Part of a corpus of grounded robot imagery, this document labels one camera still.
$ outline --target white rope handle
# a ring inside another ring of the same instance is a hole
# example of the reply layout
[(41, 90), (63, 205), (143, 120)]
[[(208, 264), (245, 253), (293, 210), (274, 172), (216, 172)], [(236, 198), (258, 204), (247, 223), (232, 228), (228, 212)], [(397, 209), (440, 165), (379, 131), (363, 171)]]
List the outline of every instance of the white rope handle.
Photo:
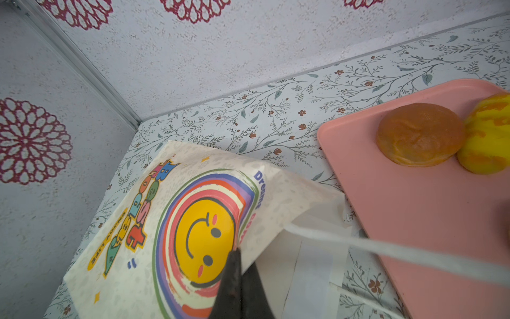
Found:
[(292, 223), (285, 226), (285, 230), (305, 238), (344, 243), (378, 255), (384, 255), (417, 265), (436, 268), (452, 274), (510, 287), (510, 268), (502, 265), (467, 257), (410, 248), (383, 241), (339, 236), (325, 231), (300, 227)]

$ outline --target wall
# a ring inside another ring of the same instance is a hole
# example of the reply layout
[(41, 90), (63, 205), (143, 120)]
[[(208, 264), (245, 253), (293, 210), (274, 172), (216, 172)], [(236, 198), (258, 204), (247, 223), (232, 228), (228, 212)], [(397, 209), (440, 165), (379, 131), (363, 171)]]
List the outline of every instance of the wall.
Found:
[(507, 0), (37, 1), (143, 119), (510, 10)]
[(0, 318), (42, 318), (134, 133), (6, 4), (0, 30)]

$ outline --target bun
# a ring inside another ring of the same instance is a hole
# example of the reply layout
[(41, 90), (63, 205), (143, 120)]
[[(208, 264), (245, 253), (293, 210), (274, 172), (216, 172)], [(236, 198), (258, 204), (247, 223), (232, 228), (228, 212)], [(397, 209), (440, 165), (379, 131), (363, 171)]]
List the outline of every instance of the bun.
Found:
[(386, 114), (375, 141), (380, 151), (397, 164), (434, 166), (461, 149), (466, 129), (462, 120), (445, 107), (413, 103)]

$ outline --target yellow smiley face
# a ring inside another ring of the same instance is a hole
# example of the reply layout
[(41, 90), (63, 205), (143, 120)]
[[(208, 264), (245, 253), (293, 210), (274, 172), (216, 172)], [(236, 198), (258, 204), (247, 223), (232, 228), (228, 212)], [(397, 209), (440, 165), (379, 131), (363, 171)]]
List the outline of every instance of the yellow smiley face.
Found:
[(232, 213), (218, 200), (203, 198), (184, 212), (175, 232), (175, 256), (195, 287), (218, 282), (236, 233)]

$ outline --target floor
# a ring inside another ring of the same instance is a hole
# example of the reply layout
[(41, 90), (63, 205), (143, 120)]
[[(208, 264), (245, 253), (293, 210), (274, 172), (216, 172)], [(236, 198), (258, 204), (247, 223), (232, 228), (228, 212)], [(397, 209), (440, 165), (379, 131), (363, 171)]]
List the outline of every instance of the floor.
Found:
[[(454, 79), (483, 79), (508, 89), (509, 51), (510, 16), (500, 16), (148, 120), (121, 161), (75, 259), (168, 139), (266, 160), (341, 189), (316, 140), (321, 124)], [(354, 212), (348, 222), (354, 236), (365, 236)], [(351, 248), (346, 269), (344, 288), (403, 313), (374, 255)], [(63, 283), (45, 318), (76, 317)], [(385, 315), (346, 296), (339, 300), (339, 319), (377, 317)]]

